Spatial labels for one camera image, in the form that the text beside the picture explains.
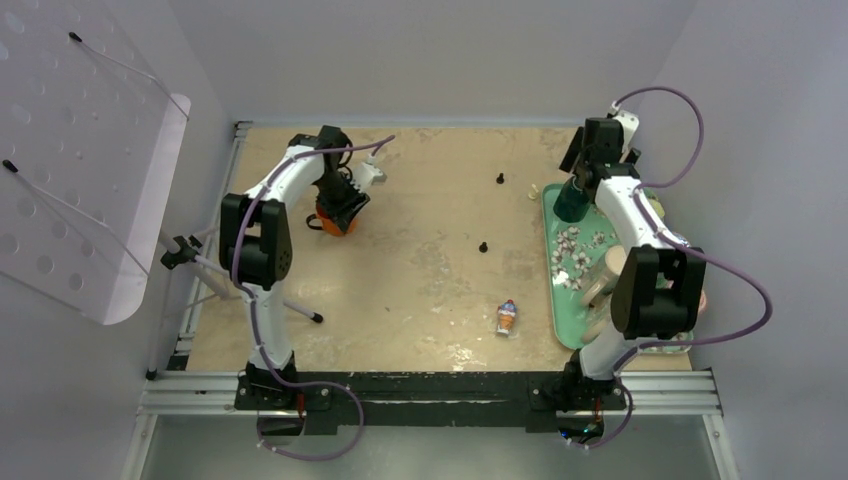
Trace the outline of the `light green faceted mug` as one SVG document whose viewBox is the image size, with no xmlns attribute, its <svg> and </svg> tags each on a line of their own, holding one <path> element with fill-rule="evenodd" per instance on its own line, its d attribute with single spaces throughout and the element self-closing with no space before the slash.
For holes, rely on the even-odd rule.
<svg viewBox="0 0 848 480">
<path fill-rule="evenodd" d="M 653 198 L 653 197 L 648 197 L 647 200 L 648 200 L 650 206 L 652 207 L 652 209 L 654 210 L 654 212 L 656 213 L 656 215 L 661 220 L 663 220 L 665 218 L 666 211 L 665 211 L 662 203 L 658 199 Z"/>
</svg>

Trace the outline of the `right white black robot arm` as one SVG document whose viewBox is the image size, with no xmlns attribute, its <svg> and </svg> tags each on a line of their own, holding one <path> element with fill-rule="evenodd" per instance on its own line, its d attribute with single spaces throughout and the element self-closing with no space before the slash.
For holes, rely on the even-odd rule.
<svg viewBox="0 0 848 480">
<path fill-rule="evenodd" d="M 611 322 L 566 364 L 561 392 L 576 407 L 615 387 L 620 369 L 641 340 L 670 340 L 694 328 L 706 264 L 666 239 L 635 166 L 623 161 L 624 123 L 591 117 L 578 129 L 560 165 L 571 177 L 554 204 L 557 217 L 581 221 L 597 206 L 624 249 L 623 270 L 611 292 Z"/>
</svg>

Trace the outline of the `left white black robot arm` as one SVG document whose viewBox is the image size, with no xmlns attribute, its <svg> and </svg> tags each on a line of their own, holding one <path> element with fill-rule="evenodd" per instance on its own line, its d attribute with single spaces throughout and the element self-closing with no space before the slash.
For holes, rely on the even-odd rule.
<svg viewBox="0 0 848 480">
<path fill-rule="evenodd" d="M 283 282 L 293 262 L 289 209 L 310 187 L 317 210 L 348 233 L 370 200 L 364 183 L 348 172 L 357 151 L 339 127 L 298 134 L 269 173 L 242 194 L 224 196 L 220 208 L 219 263 L 240 291 L 253 337 L 240 399 L 292 405 L 303 390 L 284 318 Z"/>
</svg>

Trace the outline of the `orange mug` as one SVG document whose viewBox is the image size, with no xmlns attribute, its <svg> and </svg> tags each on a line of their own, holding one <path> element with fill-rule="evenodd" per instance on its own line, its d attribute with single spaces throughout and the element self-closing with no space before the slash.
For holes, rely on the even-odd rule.
<svg viewBox="0 0 848 480">
<path fill-rule="evenodd" d="M 343 237 L 352 234 L 358 226 L 358 218 L 354 218 L 348 225 L 347 229 L 342 230 L 330 219 L 327 212 L 319 206 L 316 207 L 314 213 L 306 217 L 305 222 L 307 227 L 311 230 L 322 231 L 336 237 Z"/>
</svg>

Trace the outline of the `dark green mug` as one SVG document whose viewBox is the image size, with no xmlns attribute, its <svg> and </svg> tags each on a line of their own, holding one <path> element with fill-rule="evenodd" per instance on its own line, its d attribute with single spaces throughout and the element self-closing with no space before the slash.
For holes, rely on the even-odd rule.
<svg viewBox="0 0 848 480">
<path fill-rule="evenodd" d="M 572 177 L 563 185 L 552 209 L 560 220 L 577 223 L 584 219 L 589 206 L 588 194 L 578 185 L 577 179 Z"/>
</svg>

